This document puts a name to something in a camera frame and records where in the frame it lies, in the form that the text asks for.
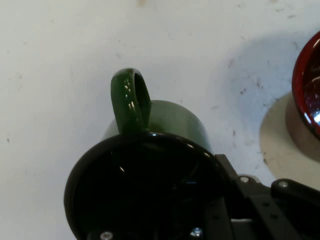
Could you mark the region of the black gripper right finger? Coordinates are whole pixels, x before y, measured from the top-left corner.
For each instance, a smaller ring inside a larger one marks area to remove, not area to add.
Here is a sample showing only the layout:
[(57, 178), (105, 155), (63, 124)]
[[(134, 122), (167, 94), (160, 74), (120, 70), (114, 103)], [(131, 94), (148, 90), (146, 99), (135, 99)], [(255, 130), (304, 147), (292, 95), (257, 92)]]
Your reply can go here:
[(236, 173), (224, 154), (214, 156), (236, 236), (266, 240), (318, 240), (320, 192), (288, 178), (270, 187)]

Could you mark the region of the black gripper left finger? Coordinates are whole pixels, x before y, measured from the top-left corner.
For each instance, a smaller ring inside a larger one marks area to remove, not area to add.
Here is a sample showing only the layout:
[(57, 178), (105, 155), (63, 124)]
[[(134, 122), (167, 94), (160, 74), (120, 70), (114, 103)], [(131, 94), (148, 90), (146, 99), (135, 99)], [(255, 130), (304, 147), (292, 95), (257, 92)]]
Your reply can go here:
[(88, 240), (230, 240), (231, 221), (225, 201), (185, 198), (135, 207), (104, 216)]

